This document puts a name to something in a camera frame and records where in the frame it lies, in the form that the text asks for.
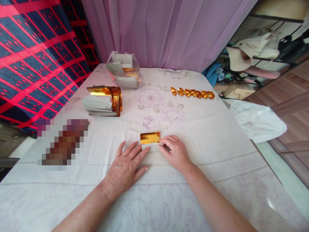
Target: hand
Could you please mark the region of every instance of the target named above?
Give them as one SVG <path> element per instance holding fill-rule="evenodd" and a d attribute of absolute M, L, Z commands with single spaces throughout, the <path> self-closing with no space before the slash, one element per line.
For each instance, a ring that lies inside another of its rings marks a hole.
<path fill-rule="evenodd" d="M 141 167 L 140 169 L 137 169 L 137 167 L 148 153 L 149 147 L 139 153 L 142 149 L 142 145 L 135 147 L 138 142 L 134 142 L 122 153 L 125 143 L 126 142 L 123 141 L 120 144 L 116 152 L 115 160 L 106 177 L 101 182 L 103 193 L 112 202 L 131 188 L 148 170 L 147 166 Z"/>
<path fill-rule="evenodd" d="M 169 135 L 159 140 L 159 143 L 166 144 L 170 148 L 168 152 L 162 145 L 158 145 L 158 149 L 166 158 L 170 165 L 172 165 L 179 172 L 185 171 L 193 163 L 190 160 L 186 145 L 180 141 L 176 135 Z"/>

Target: plaid fabric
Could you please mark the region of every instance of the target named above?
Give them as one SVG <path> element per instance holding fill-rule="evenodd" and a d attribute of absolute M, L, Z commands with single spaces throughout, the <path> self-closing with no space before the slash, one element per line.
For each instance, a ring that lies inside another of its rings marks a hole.
<path fill-rule="evenodd" d="M 80 0 L 61 0 L 91 71 L 100 63 Z"/>
<path fill-rule="evenodd" d="M 0 120 L 36 134 L 89 74 L 60 0 L 0 0 Z"/>

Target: bed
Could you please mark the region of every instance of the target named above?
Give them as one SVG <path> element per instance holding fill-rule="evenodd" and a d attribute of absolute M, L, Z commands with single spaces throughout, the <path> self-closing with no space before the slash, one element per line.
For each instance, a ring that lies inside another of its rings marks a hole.
<path fill-rule="evenodd" d="M 309 228 L 295 203 L 215 93 L 214 99 L 173 96 L 170 87 L 213 91 L 197 72 L 142 68 L 143 84 L 122 90 L 120 117 L 90 117 L 83 109 L 86 87 L 115 85 L 100 64 L 27 153 L 0 183 L 2 231 L 50 231 L 104 178 L 116 149 L 139 134 L 175 134 L 220 192 L 259 231 Z M 75 165 L 39 166 L 53 136 L 67 119 L 88 119 L 88 136 Z M 98 231 L 210 231 L 180 173 L 160 153 L 143 161 L 147 173 L 111 207 Z"/>

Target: finger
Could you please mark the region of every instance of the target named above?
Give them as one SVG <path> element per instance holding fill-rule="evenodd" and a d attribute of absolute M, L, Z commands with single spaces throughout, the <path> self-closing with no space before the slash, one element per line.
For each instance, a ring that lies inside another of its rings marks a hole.
<path fill-rule="evenodd" d="M 123 141 L 123 142 L 119 145 L 119 147 L 118 147 L 118 149 L 117 149 L 117 151 L 116 151 L 116 157 L 121 155 L 122 149 L 123 149 L 123 147 L 124 147 L 125 144 L 126 144 L 126 141 Z"/>
<path fill-rule="evenodd" d="M 146 147 L 143 149 L 135 158 L 136 167 L 141 163 L 141 161 L 145 158 L 146 154 L 149 152 L 150 147 Z"/>
<path fill-rule="evenodd" d="M 164 157 L 171 155 L 162 145 L 158 145 L 157 147 Z"/>
<path fill-rule="evenodd" d="M 140 179 L 142 177 L 142 175 L 145 174 L 145 172 L 149 169 L 149 167 L 147 166 L 144 166 L 144 167 L 141 167 L 140 169 L 136 170 L 135 171 L 135 174 L 133 176 L 133 181 L 134 183 L 138 181 L 138 179 Z"/>
<path fill-rule="evenodd" d="M 159 143 L 166 144 L 170 149 L 174 149 L 175 141 L 171 140 L 170 138 L 160 139 Z"/>
<path fill-rule="evenodd" d="M 138 144 L 138 141 L 135 141 L 134 143 L 131 143 L 126 149 L 125 151 L 122 153 L 123 156 L 128 155 L 132 149 Z"/>
<path fill-rule="evenodd" d="M 170 140 L 174 141 L 175 140 L 174 136 L 173 135 L 168 135 L 168 136 L 165 136 L 165 137 L 163 137 L 161 139 L 170 139 Z"/>
<path fill-rule="evenodd" d="M 138 145 L 128 154 L 131 159 L 134 159 L 136 155 L 142 150 L 142 145 Z"/>

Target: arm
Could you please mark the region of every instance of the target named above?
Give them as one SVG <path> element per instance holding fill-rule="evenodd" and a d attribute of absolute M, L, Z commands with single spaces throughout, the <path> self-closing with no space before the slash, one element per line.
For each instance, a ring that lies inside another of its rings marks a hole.
<path fill-rule="evenodd" d="M 113 202 L 148 170 L 148 167 L 137 167 L 149 147 L 141 151 L 142 145 L 135 147 L 137 142 L 134 142 L 122 152 L 125 143 L 120 144 L 102 182 L 53 231 L 94 231 Z"/>
<path fill-rule="evenodd" d="M 214 231 L 256 231 L 237 209 L 213 186 L 198 166 L 189 158 L 186 146 L 175 136 L 162 138 L 171 151 L 158 145 L 166 160 L 186 179 L 203 213 Z"/>

